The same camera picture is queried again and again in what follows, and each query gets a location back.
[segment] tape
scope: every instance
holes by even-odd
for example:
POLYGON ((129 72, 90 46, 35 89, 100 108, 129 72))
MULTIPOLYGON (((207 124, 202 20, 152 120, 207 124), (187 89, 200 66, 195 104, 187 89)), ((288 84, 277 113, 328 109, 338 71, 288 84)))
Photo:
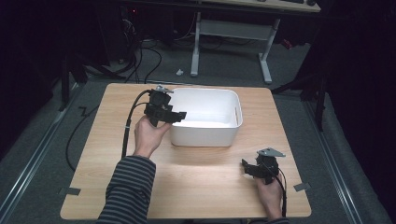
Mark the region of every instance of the tape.
POLYGON ((74 189, 74 188, 61 188, 58 192, 59 195, 79 195, 81 189, 74 189))
POLYGON ((311 189, 311 185, 309 183, 301 183, 301 184, 295 185, 294 189, 296 191, 309 190, 309 189, 311 189))

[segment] gray carpet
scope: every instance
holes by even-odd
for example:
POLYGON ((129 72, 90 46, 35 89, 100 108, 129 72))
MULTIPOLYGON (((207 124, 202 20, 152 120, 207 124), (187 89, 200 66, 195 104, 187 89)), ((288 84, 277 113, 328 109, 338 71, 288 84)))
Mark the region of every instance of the gray carpet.
MULTIPOLYGON (((253 43, 252 49, 260 43, 253 43)), ((179 45, 171 48, 157 45, 155 50, 161 53, 161 65, 148 79, 168 82, 190 83, 200 85, 252 86, 273 89, 294 79, 309 46, 287 50, 274 45, 268 58, 274 83, 263 84, 257 55, 243 50, 232 51, 234 45, 222 45, 219 49, 203 49, 201 54, 200 74, 190 77, 191 46, 179 45), (185 74, 176 76, 182 69, 185 74)), ((159 56, 150 50, 143 50, 143 60, 138 70, 140 78, 144 77, 158 62, 159 56)), ((49 151, 35 173, 29 187, 21 197, 8 223, 93 223, 93 221, 68 221, 60 218, 60 210, 64 196, 58 194, 60 188, 68 187, 73 173, 65 160, 65 148, 70 134, 81 121, 82 110, 86 106, 90 111, 100 103, 107 83, 110 80, 103 76, 92 76, 82 88, 81 94, 70 105, 62 121, 60 129, 50 142, 49 151)), ((2 185, 0 199, 3 201, 11 190, 24 164, 28 162, 41 136, 57 115, 60 105, 60 91, 54 90, 54 98, 43 107, 32 119, 31 124, 21 135, 14 148, 0 163, 2 185)), ((293 218, 292 223, 349 223, 345 209, 338 197, 329 171, 325 165, 320 143, 315 128, 310 122, 304 105, 300 102, 296 91, 287 91, 276 95, 276 106, 284 125, 290 147, 293 151, 301 178, 309 182, 312 189, 307 196, 312 207, 312 215, 306 218, 293 218)), ((70 143, 70 161, 74 166, 89 134, 94 113, 78 128, 70 143)), ((362 173, 359 164, 342 135, 342 130, 332 112, 331 102, 327 101, 324 114, 324 133, 328 138, 334 157, 341 169, 345 171, 346 182, 356 200, 364 223, 391 223, 381 204, 371 190, 370 183, 362 173)), ((238 220, 222 220, 238 223, 238 220)), ((150 223, 181 223, 182 220, 152 220, 150 223)))

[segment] wooden table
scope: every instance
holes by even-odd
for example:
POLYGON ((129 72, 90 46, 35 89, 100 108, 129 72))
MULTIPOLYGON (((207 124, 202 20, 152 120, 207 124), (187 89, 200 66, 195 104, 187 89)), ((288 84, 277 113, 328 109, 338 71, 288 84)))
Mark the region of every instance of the wooden table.
MULTIPOLYGON (((168 89, 182 86, 166 86, 168 89)), ((61 211, 65 219, 96 219, 105 204, 107 184, 120 160, 125 121, 136 96, 155 85, 110 84, 106 88, 71 188, 61 211)), ((299 176, 271 92, 265 88, 205 87, 235 91, 244 122, 230 147, 176 147, 168 132, 151 159, 157 164, 148 218, 265 217, 254 180, 244 175, 241 159, 255 164, 256 151, 273 147, 287 178, 288 217, 308 217, 311 208, 304 191, 296 192, 299 176)), ((140 102, 148 102, 145 95, 140 102)), ((133 114, 133 125, 144 106, 133 114)), ((128 153, 134 151, 134 133, 128 153)))

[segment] striped shirt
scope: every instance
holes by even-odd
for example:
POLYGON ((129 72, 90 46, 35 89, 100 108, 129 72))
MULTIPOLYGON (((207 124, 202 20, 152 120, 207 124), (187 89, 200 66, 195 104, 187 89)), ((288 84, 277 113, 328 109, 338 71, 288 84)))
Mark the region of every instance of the striped shirt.
MULTIPOLYGON (((96 223, 148 223, 155 170, 155 163, 147 158, 124 157, 107 186, 106 204, 96 223)), ((289 220, 283 217, 266 224, 289 224, 289 220)))

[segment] hand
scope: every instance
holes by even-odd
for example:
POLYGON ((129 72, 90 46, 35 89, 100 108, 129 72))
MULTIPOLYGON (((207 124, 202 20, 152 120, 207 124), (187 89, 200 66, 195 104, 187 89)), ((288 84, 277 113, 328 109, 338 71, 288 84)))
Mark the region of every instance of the hand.
POLYGON ((165 123, 156 128, 149 122, 147 116, 143 116, 134 126, 134 155, 149 158, 171 127, 171 123, 165 123))
POLYGON ((268 220, 274 220, 282 217, 282 210, 280 208, 280 201, 282 200, 283 190, 276 179, 273 179, 271 184, 265 185, 264 179, 254 178, 259 190, 260 202, 264 206, 265 213, 268 220))

